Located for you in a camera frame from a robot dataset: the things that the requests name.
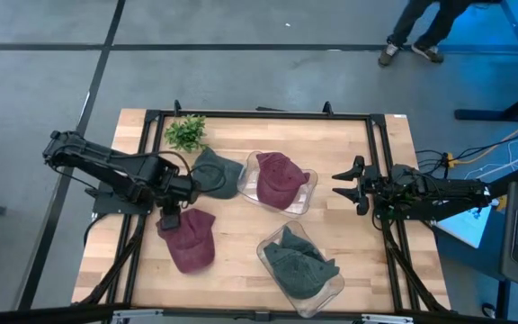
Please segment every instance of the red baseball cap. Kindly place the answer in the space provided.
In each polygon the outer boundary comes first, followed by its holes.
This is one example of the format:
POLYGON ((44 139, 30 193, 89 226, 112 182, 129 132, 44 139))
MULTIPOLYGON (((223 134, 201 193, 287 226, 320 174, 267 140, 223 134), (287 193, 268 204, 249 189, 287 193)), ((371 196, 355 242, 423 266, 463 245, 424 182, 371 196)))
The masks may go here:
POLYGON ((192 208, 180 215, 181 227, 161 230, 159 220, 157 233, 167 242, 171 258, 177 269, 184 274, 202 269, 213 262, 215 244, 211 226, 215 216, 192 208))
POLYGON ((280 152, 257 154, 259 178, 257 199, 261 203, 286 210, 291 206, 299 188, 309 181, 309 173, 280 152))

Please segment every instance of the gray floor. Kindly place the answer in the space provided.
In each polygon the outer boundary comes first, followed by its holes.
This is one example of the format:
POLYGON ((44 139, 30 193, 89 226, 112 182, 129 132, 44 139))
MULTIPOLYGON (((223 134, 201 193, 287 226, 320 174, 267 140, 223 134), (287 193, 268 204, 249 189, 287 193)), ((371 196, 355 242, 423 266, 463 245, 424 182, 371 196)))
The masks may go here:
MULTIPOLYGON (((382 44, 399 0, 128 0, 116 43, 382 44)), ((509 0, 518 19, 518 1, 509 0)), ((115 0, 51 3, 0 0, 0 42, 103 43, 115 0)), ((429 9, 412 39, 436 13, 429 9)), ((471 7, 449 45, 517 45, 500 6, 471 7)), ((455 121, 454 109, 501 110, 518 99, 518 53, 451 53, 441 66, 401 53, 381 69, 377 52, 112 52, 86 137, 109 145, 120 108, 252 110, 257 105, 346 113, 406 113, 415 147, 458 152, 500 140, 517 123, 455 121)), ((57 175, 40 157, 51 131, 75 128, 97 51, 0 51, 0 311, 13 307, 57 175)), ((518 145, 514 145, 518 157, 518 145)), ((508 161, 507 147, 451 171, 463 177, 508 161)), ((34 307, 67 305, 76 280, 91 198, 73 183, 41 277, 34 307)), ((480 316, 497 282, 450 259, 443 272, 453 309, 480 316)), ((518 285, 510 319, 518 320, 518 285)), ((189 321, 192 319, 174 319, 189 321)))

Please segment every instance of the person's leg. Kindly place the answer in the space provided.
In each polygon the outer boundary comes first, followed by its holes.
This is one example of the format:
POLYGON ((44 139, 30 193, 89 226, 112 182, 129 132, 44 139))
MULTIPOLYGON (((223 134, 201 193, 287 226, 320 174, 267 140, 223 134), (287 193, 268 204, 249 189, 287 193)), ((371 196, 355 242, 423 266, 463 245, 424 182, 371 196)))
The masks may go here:
POLYGON ((449 36, 455 19, 462 15, 472 2, 472 0, 441 0, 439 13, 435 16, 429 30, 413 45, 413 50, 433 62, 441 63, 442 55, 437 53, 436 49, 433 49, 432 53, 426 51, 449 36))
POLYGON ((413 26, 419 17, 424 14, 427 7, 434 0, 409 0, 405 10, 399 17, 393 33, 387 38, 387 47, 383 49, 379 56, 379 65, 386 67, 391 64, 391 60, 397 54, 401 46, 406 43, 406 38, 413 30, 413 26))
POLYGON ((409 0, 393 29, 393 33, 387 38, 388 42, 398 47, 403 46, 417 19, 421 18, 424 11, 433 2, 434 0, 409 0))

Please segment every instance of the desk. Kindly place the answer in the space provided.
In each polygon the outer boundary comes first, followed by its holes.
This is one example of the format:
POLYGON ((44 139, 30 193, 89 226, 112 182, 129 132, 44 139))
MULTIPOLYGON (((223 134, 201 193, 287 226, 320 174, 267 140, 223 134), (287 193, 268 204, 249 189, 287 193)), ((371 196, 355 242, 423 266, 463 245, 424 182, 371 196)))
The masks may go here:
MULTIPOLYGON (((145 114, 146 110, 141 109, 121 111, 112 143, 114 149, 137 152, 145 114)), ((173 119, 165 118, 165 127, 173 119)), ((406 116, 387 115, 386 122, 393 161, 416 167, 406 116)), ((333 187, 352 185, 333 180, 331 175, 349 169, 355 155, 371 161, 364 122, 208 117, 205 132, 204 142, 222 157, 244 163, 252 151, 280 151, 299 166, 317 172, 318 183, 309 210, 299 222, 326 258, 335 258, 345 280, 344 290, 324 311, 394 310, 381 233, 372 227, 370 215, 357 216, 351 202, 331 191, 333 187)), ((152 133, 147 143, 153 142, 152 133)), ((385 174, 379 130, 375 133, 381 172, 385 174)), ((168 147, 163 143, 161 149, 168 147)), ((198 154, 182 152, 182 155, 192 165, 198 154)), ((181 165, 175 157, 165 158, 181 165)), ((156 233, 159 216, 155 211, 147 218, 132 306, 294 311, 255 252, 259 242, 290 219, 253 205, 241 195, 228 201, 201 196, 193 207, 217 217, 212 228, 216 246, 214 263, 197 275, 179 273, 165 242, 156 233)), ((121 215, 113 214, 91 229, 73 293, 74 302, 86 297, 112 265, 121 223, 121 215)), ((433 233, 415 221, 406 221, 406 233, 414 269, 438 302, 449 307, 433 233)), ((121 271, 117 302, 122 300, 127 271, 126 268, 121 271)), ((398 269, 402 300, 409 308, 404 278, 398 269)))

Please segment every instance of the leaves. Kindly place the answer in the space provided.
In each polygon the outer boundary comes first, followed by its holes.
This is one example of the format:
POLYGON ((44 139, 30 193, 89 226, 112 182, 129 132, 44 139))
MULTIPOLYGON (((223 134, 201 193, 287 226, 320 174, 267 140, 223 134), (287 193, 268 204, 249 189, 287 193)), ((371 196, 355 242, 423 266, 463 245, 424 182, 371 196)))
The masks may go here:
POLYGON ((165 131, 165 141, 171 145, 171 149, 184 150, 191 153, 196 149, 205 149, 207 145, 201 144, 201 138, 205 136, 205 116, 187 115, 184 122, 174 121, 165 131))

